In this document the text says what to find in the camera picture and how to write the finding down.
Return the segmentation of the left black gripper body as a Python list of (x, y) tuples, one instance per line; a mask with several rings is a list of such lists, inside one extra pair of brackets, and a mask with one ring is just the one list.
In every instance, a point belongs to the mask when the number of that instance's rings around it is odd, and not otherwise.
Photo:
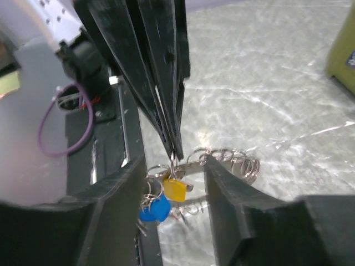
[[(88, 9), (88, 3), (89, 1), (75, 1), (74, 10), (79, 16), (84, 28), (93, 39), (95, 46), (99, 49), (100, 54), (108, 63), (113, 74), (120, 76), (123, 72), (114, 61), (112, 52), (104, 41), (98, 26), (95, 24), (95, 21)], [(177, 69), (180, 79), (184, 80), (189, 78), (191, 74), (189, 41), (187, 37), (186, 4), (185, 1), (173, 1), (173, 3), (175, 4), (177, 54), (179, 56)]]

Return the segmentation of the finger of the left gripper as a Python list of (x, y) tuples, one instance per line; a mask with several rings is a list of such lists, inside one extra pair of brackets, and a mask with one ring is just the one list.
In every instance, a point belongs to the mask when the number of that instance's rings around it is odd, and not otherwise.
[(144, 62), (126, 1), (90, 1), (88, 9), (124, 78), (157, 130), (166, 153), (173, 153), (149, 68)]
[(184, 158), (176, 111), (178, 96), (177, 34), (173, 1), (138, 1), (149, 45), (164, 123), (168, 130), (169, 155)]

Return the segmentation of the blue key tag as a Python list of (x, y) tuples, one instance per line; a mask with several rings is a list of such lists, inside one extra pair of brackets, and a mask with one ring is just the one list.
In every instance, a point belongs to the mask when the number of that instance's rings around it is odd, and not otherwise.
[(139, 219), (143, 222), (163, 222), (171, 211), (171, 204), (162, 194), (158, 199), (153, 200), (150, 207), (144, 207), (139, 212)]

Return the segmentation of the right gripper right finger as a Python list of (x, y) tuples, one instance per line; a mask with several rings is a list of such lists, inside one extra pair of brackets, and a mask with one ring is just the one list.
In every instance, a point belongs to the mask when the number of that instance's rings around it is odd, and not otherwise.
[(354, 196), (291, 202), (234, 177), (213, 156), (204, 166), (218, 265), (353, 265)]

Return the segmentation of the brass key with yellow tag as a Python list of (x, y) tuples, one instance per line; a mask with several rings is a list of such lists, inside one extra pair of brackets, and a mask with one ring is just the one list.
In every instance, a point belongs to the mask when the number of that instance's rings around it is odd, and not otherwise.
[(164, 195), (176, 202), (186, 200), (186, 194), (194, 189), (194, 186), (189, 183), (182, 182), (173, 178), (163, 180)]

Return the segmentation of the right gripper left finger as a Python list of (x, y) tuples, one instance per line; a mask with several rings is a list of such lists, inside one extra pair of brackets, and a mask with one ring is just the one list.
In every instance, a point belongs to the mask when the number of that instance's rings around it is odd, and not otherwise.
[(58, 203), (1, 203), (2, 265), (137, 265), (142, 157)]

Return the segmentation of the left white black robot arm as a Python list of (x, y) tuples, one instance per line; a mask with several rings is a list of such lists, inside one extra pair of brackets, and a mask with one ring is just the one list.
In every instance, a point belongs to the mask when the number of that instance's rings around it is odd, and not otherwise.
[(185, 1), (22, 1), (66, 74), (97, 94), (121, 75), (167, 155), (184, 157), (181, 117), (190, 77)]

